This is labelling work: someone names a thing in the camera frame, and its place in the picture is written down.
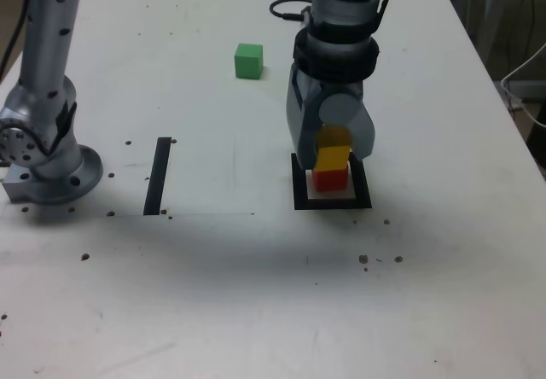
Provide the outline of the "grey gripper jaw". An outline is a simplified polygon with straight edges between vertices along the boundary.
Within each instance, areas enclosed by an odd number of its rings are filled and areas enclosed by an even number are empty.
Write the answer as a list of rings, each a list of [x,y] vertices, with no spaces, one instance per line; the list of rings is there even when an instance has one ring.
[[[299,165],[312,169],[317,162],[316,136],[322,127],[319,108],[325,92],[318,80],[294,62],[290,68],[286,102],[287,122]]]
[[[319,117],[324,124],[345,127],[351,135],[353,154],[360,160],[369,157],[375,144],[375,127],[360,98],[336,93],[322,101]]]

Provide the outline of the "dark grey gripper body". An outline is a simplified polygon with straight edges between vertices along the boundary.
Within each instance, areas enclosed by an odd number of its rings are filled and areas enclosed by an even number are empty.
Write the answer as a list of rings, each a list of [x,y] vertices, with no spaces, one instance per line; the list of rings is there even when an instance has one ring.
[[[363,82],[359,81],[349,84],[322,82],[322,96],[324,100],[338,94],[344,94],[354,97],[359,102],[361,102],[363,100]]]

